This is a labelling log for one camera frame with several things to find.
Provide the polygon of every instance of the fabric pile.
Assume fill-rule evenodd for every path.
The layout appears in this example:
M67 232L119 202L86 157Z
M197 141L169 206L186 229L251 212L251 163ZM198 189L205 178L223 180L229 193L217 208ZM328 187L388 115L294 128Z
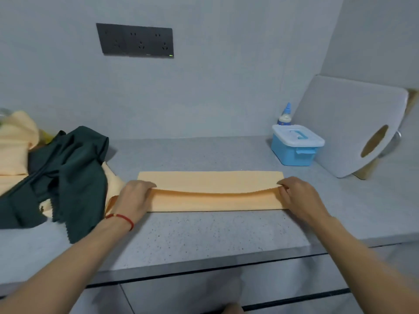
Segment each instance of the fabric pile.
M43 144L23 111L0 126L0 228L30 228L52 217L65 223L70 243L103 219L124 182L104 162L107 137L84 126Z

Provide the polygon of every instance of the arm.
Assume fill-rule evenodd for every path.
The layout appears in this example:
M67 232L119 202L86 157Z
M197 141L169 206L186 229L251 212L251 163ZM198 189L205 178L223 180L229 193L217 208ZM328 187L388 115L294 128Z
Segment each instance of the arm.
M121 191L113 213L129 217L137 223L147 212L144 201L155 184L130 181ZM82 240L51 261L16 292L0 302L0 312L64 314L93 277L105 257L118 241L128 233L131 225L124 219L112 217L102 220Z
M296 177L278 182L286 208L307 222L336 263L366 314L417 313L419 296L401 275L381 262L330 216L313 186Z

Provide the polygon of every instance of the countertop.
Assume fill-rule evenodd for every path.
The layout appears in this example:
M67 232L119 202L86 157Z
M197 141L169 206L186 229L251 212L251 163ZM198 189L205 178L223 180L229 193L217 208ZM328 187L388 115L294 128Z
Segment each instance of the countertop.
M283 166L270 150L269 137L114 140L110 145L108 164L126 181L139 171L282 171L311 183L331 215L369 246L419 240L416 192L401 195L380 179L338 179L317 163ZM0 230L0 295L69 246L64 225L53 222ZM287 211L149 213L92 283L322 252L317 238Z

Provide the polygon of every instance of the white lid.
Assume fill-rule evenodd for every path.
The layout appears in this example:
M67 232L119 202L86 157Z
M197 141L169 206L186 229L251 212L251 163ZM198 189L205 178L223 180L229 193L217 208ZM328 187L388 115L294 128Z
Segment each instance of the white lid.
M289 147L317 148L324 145L324 140L306 127L300 125L272 126L274 134Z

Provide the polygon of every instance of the wall socket panel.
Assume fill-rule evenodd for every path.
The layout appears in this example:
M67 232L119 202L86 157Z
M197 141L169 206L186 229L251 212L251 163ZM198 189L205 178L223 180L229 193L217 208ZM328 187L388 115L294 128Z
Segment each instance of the wall socket panel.
M96 23L105 55L173 58L173 30Z

